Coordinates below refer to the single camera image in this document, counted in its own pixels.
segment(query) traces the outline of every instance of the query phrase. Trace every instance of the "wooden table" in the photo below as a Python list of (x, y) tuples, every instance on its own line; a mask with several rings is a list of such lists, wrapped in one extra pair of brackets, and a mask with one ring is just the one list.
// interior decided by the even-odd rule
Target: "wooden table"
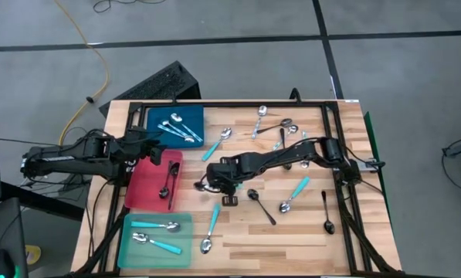
[[(358, 102), (338, 101), (338, 106), (348, 147), (361, 158), (371, 158), (371, 146), (362, 117), (361, 105)], [(105, 125), (106, 132), (117, 137), (124, 135), (128, 107), (128, 100), (112, 101)], [(199, 244), (208, 232), (213, 205), (221, 202), (222, 197), (220, 194), (194, 190), (193, 184), (205, 173), (206, 165), (209, 162), (217, 162), (221, 156), (232, 156), (246, 151), (271, 151), (272, 146), (279, 140), (278, 129), (260, 134), (256, 140), (251, 140), (251, 133), (257, 120), (256, 111), (255, 107), (206, 107), (205, 146), (183, 151), (185, 161), (181, 172), (180, 191), (175, 201), (175, 211), (190, 212), (194, 220), (195, 239), (191, 269), (121, 270), (121, 275), (350, 274), (331, 170), (320, 168), (313, 163), (308, 169), (294, 164), (289, 172), (282, 168), (270, 169), (263, 175), (246, 181), (243, 186), (244, 190), (237, 192), (239, 205), (222, 207), (212, 236), (211, 252), (207, 255), (199, 252)], [(261, 122), (261, 127), (277, 124), (285, 117), (292, 118), (300, 131), (305, 130), (309, 137), (325, 135), (320, 109), (315, 107), (270, 107), (268, 115)], [(224, 141), (207, 162), (203, 162), (202, 155), (219, 139), (223, 127), (233, 129), (232, 137)], [(300, 132), (290, 135), (286, 139), (287, 144), (298, 141), (300, 136)], [(280, 214), (279, 204), (290, 197), (295, 187), (306, 175), (310, 177), (309, 185), (293, 201), (290, 212)], [(379, 187), (376, 174), (363, 174), (363, 179)], [(90, 211), (103, 183), (102, 178), (93, 178), (88, 195)], [(248, 188), (254, 188), (260, 193), (262, 204), (268, 208), (278, 223), (276, 226), (270, 225), (258, 204), (247, 198)], [(399, 270), (400, 261), (383, 196), (362, 184), (357, 185), (356, 189), (366, 236), (385, 260)], [(336, 225), (336, 233), (332, 236), (323, 229), (325, 214), (321, 190), (327, 191), (330, 220)], [(93, 233), (96, 246), (105, 233), (112, 191), (113, 187), (107, 186), (99, 197)], [(344, 195), (348, 196), (347, 190), (344, 190)], [(123, 204), (124, 197), (120, 197), (117, 212)], [(85, 263), (89, 238), (90, 232), (85, 213), (72, 270), (77, 270)], [(352, 239), (357, 266), (362, 270), (360, 246), (353, 234)], [(114, 267), (116, 251), (117, 237), (110, 245), (107, 271)]]

